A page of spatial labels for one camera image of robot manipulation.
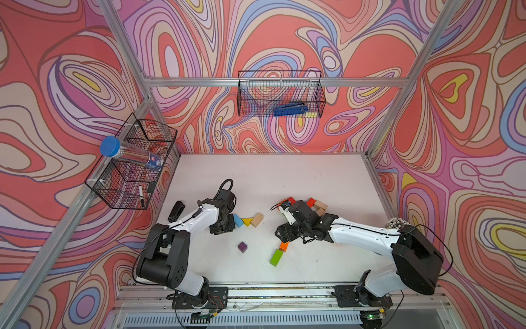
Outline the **light blue long block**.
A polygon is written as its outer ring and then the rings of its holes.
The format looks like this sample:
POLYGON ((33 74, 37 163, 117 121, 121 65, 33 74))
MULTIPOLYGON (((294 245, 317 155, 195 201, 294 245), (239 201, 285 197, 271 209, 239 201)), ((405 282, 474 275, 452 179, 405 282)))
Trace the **light blue long block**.
POLYGON ((244 221, 237 214, 233 214, 233 218, 237 228, 241 228, 244 226, 244 221))

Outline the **yellow triangle block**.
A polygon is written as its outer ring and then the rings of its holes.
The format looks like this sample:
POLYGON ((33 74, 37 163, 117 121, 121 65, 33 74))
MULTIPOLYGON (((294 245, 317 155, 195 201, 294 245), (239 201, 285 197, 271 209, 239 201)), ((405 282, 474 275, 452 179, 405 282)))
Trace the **yellow triangle block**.
POLYGON ((253 221, 253 217, 242 218, 242 222, 245 226, 250 226, 253 221))

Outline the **green block bottom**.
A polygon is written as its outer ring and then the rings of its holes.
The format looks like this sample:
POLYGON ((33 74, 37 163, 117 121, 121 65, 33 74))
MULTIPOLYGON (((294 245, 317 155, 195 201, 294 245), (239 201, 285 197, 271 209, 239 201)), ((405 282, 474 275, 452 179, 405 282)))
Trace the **green block bottom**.
POLYGON ((275 250, 274 254, 272 255, 271 257, 271 260, 269 261, 269 263, 274 266, 274 267, 277 267, 282 256, 283 256, 284 252, 280 249, 277 249, 275 250))

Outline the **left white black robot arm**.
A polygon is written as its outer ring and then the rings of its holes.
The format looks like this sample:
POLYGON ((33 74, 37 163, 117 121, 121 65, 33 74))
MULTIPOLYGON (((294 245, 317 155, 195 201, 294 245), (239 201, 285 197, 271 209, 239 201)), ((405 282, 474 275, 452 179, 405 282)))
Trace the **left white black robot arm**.
POLYGON ((233 187, 233 179, 224 180, 214 197, 198 201, 197 208, 182 218, 173 207, 168 225, 151 228, 134 266, 136 276, 188 296, 207 296, 208 280, 188 269, 190 242, 204 230, 212 235, 235 230, 233 187))

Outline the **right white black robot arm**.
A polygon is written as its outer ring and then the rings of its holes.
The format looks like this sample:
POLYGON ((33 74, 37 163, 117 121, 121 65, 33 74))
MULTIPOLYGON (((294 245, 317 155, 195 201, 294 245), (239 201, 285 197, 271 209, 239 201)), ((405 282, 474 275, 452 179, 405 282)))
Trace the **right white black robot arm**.
POLYGON ((278 206, 287 222, 275 236, 288 243, 301 239, 348 244, 382 256, 387 263, 380 269, 365 271, 353 288, 353 297, 363 307, 390 304, 394 291, 410 289, 425 296, 435 293, 441 275, 443 255, 415 226, 378 228, 351 222, 338 215, 317 215, 296 206, 278 206))

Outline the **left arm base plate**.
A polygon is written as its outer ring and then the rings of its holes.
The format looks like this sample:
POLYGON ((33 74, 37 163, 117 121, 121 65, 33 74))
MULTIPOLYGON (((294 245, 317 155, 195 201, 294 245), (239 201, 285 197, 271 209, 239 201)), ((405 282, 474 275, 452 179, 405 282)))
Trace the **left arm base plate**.
POLYGON ((192 296, 187 293, 177 291, 172 299, 174 310, 213 310, 220 311, 226 308, 229 289, 222 287, 204 287, 202 291, 192 296))

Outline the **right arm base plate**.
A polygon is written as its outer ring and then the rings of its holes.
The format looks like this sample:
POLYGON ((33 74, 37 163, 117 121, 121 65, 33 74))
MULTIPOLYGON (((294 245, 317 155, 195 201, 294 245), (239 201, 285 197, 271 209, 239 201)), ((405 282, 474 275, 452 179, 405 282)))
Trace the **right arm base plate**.
POLYGON ((338 285, 334 287, 331 295, 336 298, 341 308, 385 308, 393 306, 390 296, 375 297, 365 289, 357 289, 355 285, 338 285))

